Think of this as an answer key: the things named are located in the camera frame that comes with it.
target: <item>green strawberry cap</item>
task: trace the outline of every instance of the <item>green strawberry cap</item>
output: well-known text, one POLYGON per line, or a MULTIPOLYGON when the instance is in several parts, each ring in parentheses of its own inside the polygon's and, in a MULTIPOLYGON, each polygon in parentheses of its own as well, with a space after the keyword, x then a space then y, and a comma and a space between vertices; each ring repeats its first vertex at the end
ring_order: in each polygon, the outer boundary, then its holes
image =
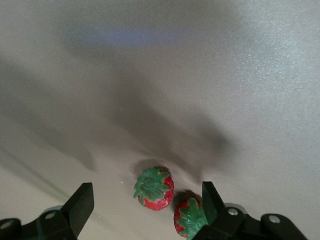
POLYGON ((165 179, 169 176, 169 173, 162 167, 149 167, 145 169, 134 185, 135 192, 133 197, 140 196, 142 206, 146 203, 145 198, 150 202, 163 199, 165 193, 170 190, 168 185, 164 183, 165 179))
POLYGON ((177 220, 178 224, 184 227, 179 234, 186 235, 187 240, 192 240, 204 225, 208 224, 202 204, 198 207, 198 202, 190 198, 187 202, 189 208, 180 209, 181 217, 177 220))

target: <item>gray surface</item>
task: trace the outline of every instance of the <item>gray surface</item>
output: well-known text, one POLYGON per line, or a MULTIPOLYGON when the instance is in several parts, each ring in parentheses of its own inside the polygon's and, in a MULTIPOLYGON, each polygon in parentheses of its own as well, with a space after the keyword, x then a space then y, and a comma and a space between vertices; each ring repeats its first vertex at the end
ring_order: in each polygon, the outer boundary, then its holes
POLYGON ((81 238, 180 239, 132 199, 161 163, 318 239, 319 23, 312 0, 2 1, 0 219, 91 181, 81 238))

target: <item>screw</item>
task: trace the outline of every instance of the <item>screw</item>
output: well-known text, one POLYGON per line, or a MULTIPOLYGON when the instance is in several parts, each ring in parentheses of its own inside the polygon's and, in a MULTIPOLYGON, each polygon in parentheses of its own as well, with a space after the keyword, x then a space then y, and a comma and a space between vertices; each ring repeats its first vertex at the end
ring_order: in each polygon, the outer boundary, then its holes
POLYGON ((234 208, 229 208, 228 213, 232 216, 237 216, 238 215, 238 211, 234 208))
POLYGON ((274 224, 279 224, 281 222, 280 219, 275 215, 270 215, 269 216, 269 221, 274 223, 274 224))
POLYGON ((55 215, 56 215, 55 212, 51 212, 51 213, 47 214, 44 218, 45 219, 52 219, 55 215))
POLYGON ((6 228, 10 227, 13 222, 14 221, 12 221, 12 220, 5 222, 4 224, 2 224, 0 226, 0 229, 2 230, 2 229, 6 229, 6 228))

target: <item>toy strawberry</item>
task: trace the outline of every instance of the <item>toy strawberry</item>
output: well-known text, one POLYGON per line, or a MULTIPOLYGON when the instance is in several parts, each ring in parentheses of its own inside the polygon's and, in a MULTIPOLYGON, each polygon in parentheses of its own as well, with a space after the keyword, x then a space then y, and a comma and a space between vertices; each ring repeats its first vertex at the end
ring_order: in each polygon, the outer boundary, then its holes
POLYGON ((134 185, 134 198, 142 206, 159 211, 169 205, 174 196, 174 181, 165 167, 145 169, 134 185))
POLYGON ((189 198, 175 208, 173 222, 176 232, 187 240, 193 239, 208 224, 202 204, 195 198, 189 198))

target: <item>red strawberry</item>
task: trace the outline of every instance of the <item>red strawberry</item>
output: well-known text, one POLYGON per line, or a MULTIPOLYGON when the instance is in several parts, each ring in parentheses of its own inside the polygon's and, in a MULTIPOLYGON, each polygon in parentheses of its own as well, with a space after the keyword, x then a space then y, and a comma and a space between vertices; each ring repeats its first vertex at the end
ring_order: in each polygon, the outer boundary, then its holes
POLYGON ((174 181, 164 167, 145 169, 134 185, 134 198, 142 206, 159 211, 169 205, 174 196, 174 181))
POLYGON ((180 236, 191 240, 208 221, 202 204, 194 198, 189 198, 176 206, 173 223, 180 236))

